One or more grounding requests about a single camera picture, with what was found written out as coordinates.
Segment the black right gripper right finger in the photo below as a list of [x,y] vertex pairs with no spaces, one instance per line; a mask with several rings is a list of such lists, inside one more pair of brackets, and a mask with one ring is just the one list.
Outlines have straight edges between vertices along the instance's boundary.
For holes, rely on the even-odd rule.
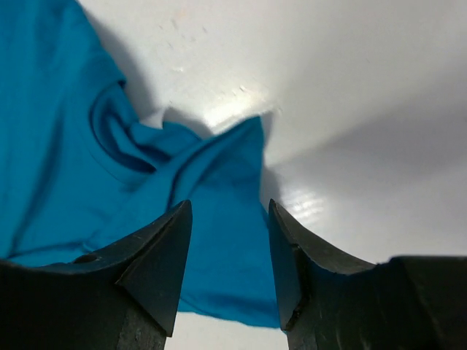
[[290,349],[464,349],[466,259],[372,264],[328,243],[275,201],[269,241]]

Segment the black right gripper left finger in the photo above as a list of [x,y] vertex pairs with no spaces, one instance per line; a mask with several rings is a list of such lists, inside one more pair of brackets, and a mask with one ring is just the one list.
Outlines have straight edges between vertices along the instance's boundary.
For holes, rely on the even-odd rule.
[[1,262],[3,349],[162,349],[174,331],[192,229],[183,201],[69,263]]

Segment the blue t shirt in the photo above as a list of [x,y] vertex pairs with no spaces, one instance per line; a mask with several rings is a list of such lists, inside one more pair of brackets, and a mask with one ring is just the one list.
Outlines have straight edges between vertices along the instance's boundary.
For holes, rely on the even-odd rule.
[[277,328],[260,118],[151,128],[124,84],[77,2],[1,3],[1,257],[66,263],[190,200],[179,309]]

